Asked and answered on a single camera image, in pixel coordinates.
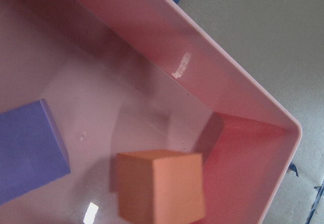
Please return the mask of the purple foam block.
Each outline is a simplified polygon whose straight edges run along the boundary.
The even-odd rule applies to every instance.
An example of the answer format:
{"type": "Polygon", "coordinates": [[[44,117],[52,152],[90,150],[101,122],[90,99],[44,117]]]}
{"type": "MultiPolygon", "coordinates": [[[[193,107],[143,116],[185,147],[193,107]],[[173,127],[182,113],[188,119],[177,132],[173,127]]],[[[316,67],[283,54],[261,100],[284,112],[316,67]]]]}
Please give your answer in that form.
{"type": "Polygon", "coordinates": [[[45,99],[1,113],[1,204],[70,172],[68,151],[45,99]]]}

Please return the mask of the orange foam block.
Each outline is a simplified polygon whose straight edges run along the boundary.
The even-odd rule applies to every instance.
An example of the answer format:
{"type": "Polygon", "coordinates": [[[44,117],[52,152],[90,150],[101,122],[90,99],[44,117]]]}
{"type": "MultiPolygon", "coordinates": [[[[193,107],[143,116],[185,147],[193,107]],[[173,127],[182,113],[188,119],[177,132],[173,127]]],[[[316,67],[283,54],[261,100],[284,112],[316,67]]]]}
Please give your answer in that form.
{"type": "Polygon", "coordinates": [[[131,223],[193,223],[206,215],[201,153],[116,155],[118,214],[131,223]]]}

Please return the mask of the pink plastic bin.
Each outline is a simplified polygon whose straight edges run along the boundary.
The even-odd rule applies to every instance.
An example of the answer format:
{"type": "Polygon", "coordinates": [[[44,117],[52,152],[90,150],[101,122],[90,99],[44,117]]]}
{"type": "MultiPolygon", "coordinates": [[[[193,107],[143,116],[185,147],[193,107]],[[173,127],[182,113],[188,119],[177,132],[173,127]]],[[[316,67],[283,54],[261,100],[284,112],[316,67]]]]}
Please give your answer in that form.
{"type": "Polygon", "coordinates": [[[172,0],[1,0],[1,111],[39,99],[71,172],[1,223],[124,223],[116,154],[151,149],[202,153],[202,223],[261,223],[302,134],[172,0]]]}

